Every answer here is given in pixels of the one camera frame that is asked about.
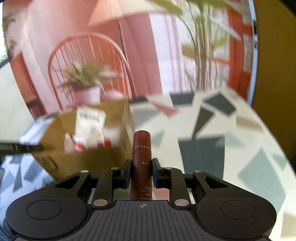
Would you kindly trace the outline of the wooden yellow panel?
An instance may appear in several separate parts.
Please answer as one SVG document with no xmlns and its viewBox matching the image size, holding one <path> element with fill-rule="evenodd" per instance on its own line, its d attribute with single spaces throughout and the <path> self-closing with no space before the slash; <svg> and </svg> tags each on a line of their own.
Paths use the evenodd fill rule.
<svg viewBox="0 0 296 241">
<path fill-rule="evenodd" d="M 295 16 L 280 1 L 254 1 L 258 68 L 252 107 L 288 159 L 295 156 Z"/>
</svg>

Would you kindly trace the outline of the brown cardboard box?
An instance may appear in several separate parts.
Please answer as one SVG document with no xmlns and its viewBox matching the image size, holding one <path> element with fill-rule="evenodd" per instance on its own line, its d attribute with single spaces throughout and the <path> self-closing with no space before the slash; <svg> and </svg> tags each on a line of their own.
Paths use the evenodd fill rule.
<svg viewBox="0 0 296 241">
<path fill-rule="evenodd" d="M 132 158 L 134 130 L 127 99 L 79 106 L 54 117 L 32 156 L 56 180 L 81 170 L 97 176 Z"/>
</svg>

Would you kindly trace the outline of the white shipping label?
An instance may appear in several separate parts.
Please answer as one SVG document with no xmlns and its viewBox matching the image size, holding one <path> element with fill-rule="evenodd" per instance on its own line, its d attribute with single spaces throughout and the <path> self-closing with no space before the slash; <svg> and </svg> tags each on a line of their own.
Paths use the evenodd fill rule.
<svg viewBox="0 0 296 241">
<path fill-rule="evenodd" d="M 97 108 L 80 106 L 76 110 L 73 140 L 87 149 L 97 148 L 104 141 L 106 113 Z"/>
</svg>

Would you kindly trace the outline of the dark red cylindrical tube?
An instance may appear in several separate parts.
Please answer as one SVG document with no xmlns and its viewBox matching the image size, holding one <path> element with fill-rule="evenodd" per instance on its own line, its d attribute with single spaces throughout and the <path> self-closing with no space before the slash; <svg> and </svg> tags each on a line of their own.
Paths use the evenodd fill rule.
<svg viewBox="0 0 296 241">
<path fill-rule="evenodd" d="M 131 200 L 152 200 L 151 134 L 137 131 L 133 136 Z"/>
</svg>

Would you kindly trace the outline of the geometric patterned tablecloth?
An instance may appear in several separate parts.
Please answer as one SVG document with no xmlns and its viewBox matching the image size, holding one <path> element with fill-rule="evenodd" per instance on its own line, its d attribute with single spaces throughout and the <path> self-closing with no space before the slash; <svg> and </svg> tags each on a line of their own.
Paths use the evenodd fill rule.
<svg viewBox="0 0 296 241">
<path fill-rule="evenodd" d="M 162 94 L 129 102 L 152 155 L 187 174 L 203 170 L 270 201 L 272 240 L 295 240 L 295 173 L 255 111 L 233 90 Z"/>
</svg>

